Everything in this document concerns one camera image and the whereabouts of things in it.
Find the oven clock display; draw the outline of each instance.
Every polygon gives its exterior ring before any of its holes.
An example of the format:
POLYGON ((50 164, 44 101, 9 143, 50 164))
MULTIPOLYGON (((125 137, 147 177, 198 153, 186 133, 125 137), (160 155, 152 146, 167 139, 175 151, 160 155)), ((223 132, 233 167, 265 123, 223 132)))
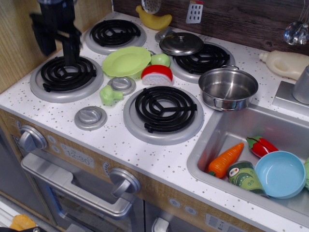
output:
POLYGON ((85 164, 91 168, 95 168, 95 162, 94 159, 91 158, 90 156, 70 147, 67 146, 65 144, 61 144, 60 146, 62 148, 62 150, 64 151, 64 154, 66 154, 67 156, 69 156, 70 158, 79 161, 82 164, 85 164))

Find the white bottle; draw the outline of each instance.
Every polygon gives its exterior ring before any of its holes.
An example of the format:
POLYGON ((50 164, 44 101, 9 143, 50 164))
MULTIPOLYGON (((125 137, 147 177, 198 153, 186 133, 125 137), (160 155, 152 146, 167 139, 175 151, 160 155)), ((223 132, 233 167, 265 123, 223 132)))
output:
POLYGON ((309 56, 293 52, 262 52, 259 58, 274 73, 298 80, 309 65, 309 56))

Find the stainless steel sink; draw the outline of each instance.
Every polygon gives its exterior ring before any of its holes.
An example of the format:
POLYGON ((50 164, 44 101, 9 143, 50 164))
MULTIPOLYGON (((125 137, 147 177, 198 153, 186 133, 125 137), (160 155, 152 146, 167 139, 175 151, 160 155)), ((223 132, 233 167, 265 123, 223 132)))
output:
POLYGON ((213 113, 188 158, 189 172, 202 182, 308 226, 307 189, 289 199, 267 199, 230 184, 227 177, 219 179, 203 172, 215 157, 240 142, 244 142, 245 147, 238 161, 247 160, 255 166, 259 158, 249 151, 246 137, 257 135, 269 140, 279 150, 294 153, 303 162, 309 156, 309 122, 250 104, 237 112, 213 113))

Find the silver burner ring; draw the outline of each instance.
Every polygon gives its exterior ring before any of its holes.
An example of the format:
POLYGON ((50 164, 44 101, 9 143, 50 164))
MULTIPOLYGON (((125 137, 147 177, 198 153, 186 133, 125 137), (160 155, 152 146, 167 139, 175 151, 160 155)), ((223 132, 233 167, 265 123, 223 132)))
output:
MULTIPOLYGON (((228 51, 226 48, 215 44, 215 43, 210 43, 210 42, 204 42, 205 44, 211 44, 214 46, 217 46, 221 49, 223 49, 227 54, 230 55, 230 61, 229 61, 229 65, 235 65, 235 59, 232 55, 232 53, 230 51, 228 51)), ((198 84, 198 80, 201 76, 201 74, 195 74, 195 73, 189 73, 188 71, 184 70, 182 67, 180 67, 177 62, 175 61, 175 59, 173 58, 173 56, 169 56, 170 59, 170 69, 172 70, 173 74, 178 77, 179 79, 182 79, 184 81, 193 83, 193 84, 198 84)))
POLYGON ((86 31, 86 33, 85 33, 85 43, 91 51, 102 54, 102 55, 109 55, 110 53, 117 51, 119 48, 124 48, 124 47, 129 47, 129 46, 142 47, 145 44, 146 39, 147 39, 146 32, 144 31, 144 29, 140 25, 138 25, 136 23, 134 23, 134 24, 140 30, 140 36, 134 37, 131 41, 129 41, 128 43, 126 43, 124 45, 102 47, 99 44, 97 44, 91 36, 91 30, 95 25, 86 31))
POLYGON ((106 112, 97 106, 88 106, 79 110, 75 117, 75 125, 82 130, 93 131, 101 128, 107 121, 106 112))
POLYGON ((94 92, 96 92, 103 83, 103 70, 101 66, 96 63, 94 60, 90 58, 86 58, 87 60, 91 61, 92 64, 95 66, 97 70, 97 76, 91 83, 87 83, 86 85, 79 87, 74 90, 64 91, 64 92, 46 92, 43 88, 43 79, 41 76, 41 69, 42 66, 46 63, 41 64, 37 67, 30 77, 30 89, 32 93, 37 96, 38 98, 53 103, 68 103, 68 102, 75 102, 81 99, 84 99, 94 92))
POLYGON ((197 105, 195 118, 190 125, 174 132, 157 132, 149 133, 144 126, 135 108, 135 99, 143 90, 135 92, 126 102, 123 111, 124 123, 128 131, 136 138, 154 145, 175 145, 185 142, 195 136, 201 129, 204 122, 204 111, 201 103, 191 93, 180 89, 186 93, 197 105))

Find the toy carrot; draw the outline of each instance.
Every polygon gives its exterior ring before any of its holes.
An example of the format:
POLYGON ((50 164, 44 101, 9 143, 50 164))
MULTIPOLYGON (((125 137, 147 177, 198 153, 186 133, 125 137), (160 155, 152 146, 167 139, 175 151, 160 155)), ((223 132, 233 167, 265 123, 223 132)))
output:
POLYGON ((208 166, 208 174, 222 178, 230 165, 235 163, 243 149, 244 143, 239 143, 215 158, 208 166))

